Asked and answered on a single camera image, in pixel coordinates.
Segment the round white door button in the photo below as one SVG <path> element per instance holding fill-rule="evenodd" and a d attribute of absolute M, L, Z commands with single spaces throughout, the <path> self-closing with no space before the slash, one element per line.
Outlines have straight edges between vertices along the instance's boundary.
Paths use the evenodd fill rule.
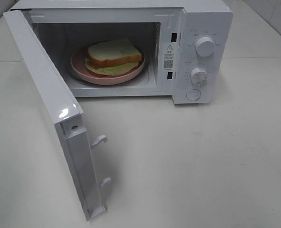
<path fill-rule="evenodd" d="M 198 89 L 192 89 L 187 92 L 186 98 L 190 101 L 196 101 L 200 98 L 201 92 Z"/>

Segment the toy sandwich with lettuce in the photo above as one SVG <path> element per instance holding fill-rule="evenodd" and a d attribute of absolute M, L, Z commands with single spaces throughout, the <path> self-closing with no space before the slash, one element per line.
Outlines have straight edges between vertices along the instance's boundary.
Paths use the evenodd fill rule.
<path fill-rule="evenodd" d="M 120 76 L 139 66 L 142 52 L 127 38 L 91 45 L 87 49 L 87 70 L 105 76 Z"/>

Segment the white microwave door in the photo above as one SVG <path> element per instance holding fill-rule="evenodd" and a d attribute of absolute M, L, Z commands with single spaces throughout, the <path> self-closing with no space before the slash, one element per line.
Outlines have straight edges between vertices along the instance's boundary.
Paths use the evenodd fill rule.
<path fill-rule="evenodd" d="M 91 220 L 107 209 L 101 190 L 112 179 L 97 180 L 92 156 L 92 150 L 107 142 L 107 137 L 100 135 L 89 142 L 83 110 L 37 38 L 27 14 L 13 10 L 3 15 L 57 133 L 85 218 Z"/>

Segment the pink round plate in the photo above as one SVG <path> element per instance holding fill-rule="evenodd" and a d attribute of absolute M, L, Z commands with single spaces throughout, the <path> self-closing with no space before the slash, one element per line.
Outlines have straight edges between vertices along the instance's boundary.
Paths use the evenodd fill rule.
<path fill-rule="evenodd" d="M 70 64 L 73 72 L 77 74 L 82 80 L 101 86 L 111 86 L 120 83 L 127 82 L 140 74 L 145 67 L 146 56 L 144 52 L 137 47 L 142 54 L 142 60 L 138 63 L 137 67 L 134 67 L 125 74 L 119 76 L 106 76 L 96 74 L 86 68 L 87 46 L 84 46 L 77 50 L 70 58 Z"/>

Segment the white warning label sticker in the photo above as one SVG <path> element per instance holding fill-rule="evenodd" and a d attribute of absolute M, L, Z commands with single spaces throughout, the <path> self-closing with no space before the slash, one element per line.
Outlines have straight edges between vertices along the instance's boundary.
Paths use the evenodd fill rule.
<path fill-rule="evenodd" d="M 176 42 L 164 43 L 163 44 L 163 70 L 173 70 L 175 68 L 178 46 Z"/>

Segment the lower white timer knob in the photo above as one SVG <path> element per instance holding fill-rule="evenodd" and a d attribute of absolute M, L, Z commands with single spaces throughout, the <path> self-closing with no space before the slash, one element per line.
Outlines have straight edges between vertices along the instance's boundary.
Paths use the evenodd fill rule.
<path fill-rule="evenodd" d="M 193 84 L 201 84 L 207 80 L 208 73 L 204 68 L 196 67 L 191 71 L 190 76 Z"/>

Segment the white microwave oven body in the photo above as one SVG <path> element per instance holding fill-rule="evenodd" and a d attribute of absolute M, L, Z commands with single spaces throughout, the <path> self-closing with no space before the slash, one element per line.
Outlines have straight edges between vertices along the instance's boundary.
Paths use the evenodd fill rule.
<path fill-rule="evenodd" d="M 48 56 L 75 97 L 171 96 L 175 104 L 210 102 L 233 13 L 221 0 L 20 0 L 9 11 L 27 14 Z M 214 40 L 208 57 L 196 53 L 202 36 Z M 85 84 L 71 73 L 70 58 L 78 49 L 128 38 L 146 56 L 146 85 Z M 176 42 L 175 68 L 163 70 L 163 44 Z M 208 78 L 193 84 L 190 73 L 204 68 Z M 196 101 L 186 98 L 198 89 Z"/>

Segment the upper white power knob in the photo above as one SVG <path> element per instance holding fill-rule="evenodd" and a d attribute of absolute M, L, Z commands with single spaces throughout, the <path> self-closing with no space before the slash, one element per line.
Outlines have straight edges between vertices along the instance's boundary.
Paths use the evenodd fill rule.
<path fill-rule="evenodd" d="M 196 53 L 201 57 L 208 57 L 214 52 L 214 40 L 210 36 L 202 36 L 195 42 Z"/>

